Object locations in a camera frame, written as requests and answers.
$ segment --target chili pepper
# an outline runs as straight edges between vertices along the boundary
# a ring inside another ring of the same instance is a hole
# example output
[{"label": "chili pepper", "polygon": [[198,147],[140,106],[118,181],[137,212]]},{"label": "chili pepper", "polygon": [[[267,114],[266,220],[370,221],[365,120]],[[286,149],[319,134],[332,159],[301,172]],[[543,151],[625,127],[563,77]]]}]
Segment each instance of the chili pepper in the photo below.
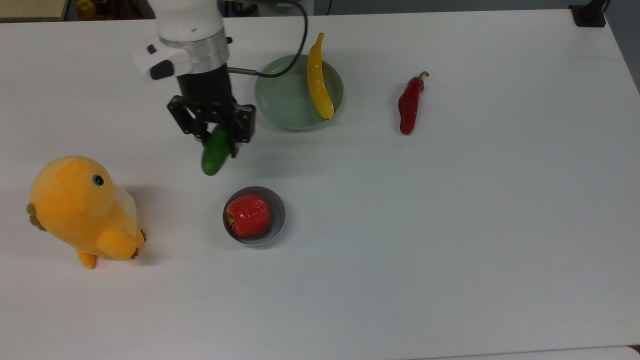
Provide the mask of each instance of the chili pepper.
[{"label": "chili pepper", "polygon": [[415,117],[418,114],[418,100],[420,93],[424,90],[423,76],[429,76],[429,73],[423,71],[417,78],[409,80],[404,93],[398,100],[400,132],[404,135],[409,135],[415,126]]}]

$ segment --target banana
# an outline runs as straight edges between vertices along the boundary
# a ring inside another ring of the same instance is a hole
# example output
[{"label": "banana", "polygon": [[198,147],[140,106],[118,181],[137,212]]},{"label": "banana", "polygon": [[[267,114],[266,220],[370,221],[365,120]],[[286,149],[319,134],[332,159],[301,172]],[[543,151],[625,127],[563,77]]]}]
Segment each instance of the banana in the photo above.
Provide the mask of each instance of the banana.
[{"label": "banana", "polygon": [[324,76],[322,73],[322,41],[324,33],[318,34],[316,43],[309,50],[307,59],[307,85],[311,99],[318,114],[323,119],[330,120],[333,117],[333,103],[329,97],[329,92],[324,85]]}]

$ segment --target cucumber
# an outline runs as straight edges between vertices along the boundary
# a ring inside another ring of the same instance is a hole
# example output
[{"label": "cucumber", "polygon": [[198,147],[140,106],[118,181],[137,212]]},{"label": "cucumber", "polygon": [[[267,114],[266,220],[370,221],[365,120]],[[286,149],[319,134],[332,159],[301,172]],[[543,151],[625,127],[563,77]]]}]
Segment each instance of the cucumber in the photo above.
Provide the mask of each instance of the cucumber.
[{"label": "cucumber", "polygon": [[216,126],[202,151],[202,171],[208,176],[214,175],[230,153],[229,135],[220,126]]}]

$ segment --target yellow plush toy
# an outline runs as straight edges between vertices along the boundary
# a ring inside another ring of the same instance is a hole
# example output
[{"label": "yellow plush toy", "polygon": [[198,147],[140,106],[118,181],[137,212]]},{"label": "yellow plush toy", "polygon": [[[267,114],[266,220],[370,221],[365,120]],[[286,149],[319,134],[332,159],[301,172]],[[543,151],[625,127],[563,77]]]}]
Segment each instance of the yellow plush toy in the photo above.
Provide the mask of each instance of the yellow plush toy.
[{"label": "yellow plush toy", "polygon": [[102,165],[81,156],[54,160],[38,174],[27,213],[34,226],[76,248],[89,269],[97,256],[134,259],[145,242],[131,195]]}]

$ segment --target black cable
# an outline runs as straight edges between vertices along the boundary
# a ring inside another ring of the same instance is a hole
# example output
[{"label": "black cable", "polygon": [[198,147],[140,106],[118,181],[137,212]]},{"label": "black cable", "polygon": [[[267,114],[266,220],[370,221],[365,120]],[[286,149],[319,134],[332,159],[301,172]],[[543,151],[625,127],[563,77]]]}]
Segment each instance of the black cable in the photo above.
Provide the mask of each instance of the black cable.
[{"label": "black cable", "polygon": [[296,53],[296,56],[294,56],[293,60],[291,60],[291,63],[289,64],[289,66],[287,66],[283,71],[280,71],[277,74],[265,74],[263,72],[258,72],[258,71],[256,71],[255,74],[252,74],[252,75],[260,76],[261,78],[277,78],[278,76],[283,76],[289,70],[291,70],[291,68],[293,68],[293,65],[296,64],[296,61],[298,61],[298,58],[300,57],[300,54],[302,53],[302,49],[305,46],[305,41],[307,41],[307,32],[309,31],[309,19],[307,17],[307,12],[305,11],[305,8],[302,7],[302,5],[298,4],[296,1],[290,1],[290,0],[280,0],[280,1],[283,2],[283,3],[292,4],[293,6],[297,7],[300,10],[300,12],[302,13],[302,16],[304,16],[304,18],[305,18],[305,32],[302,35],[302,41],[300,42],[300,48],[298,49],[298,52]]}]

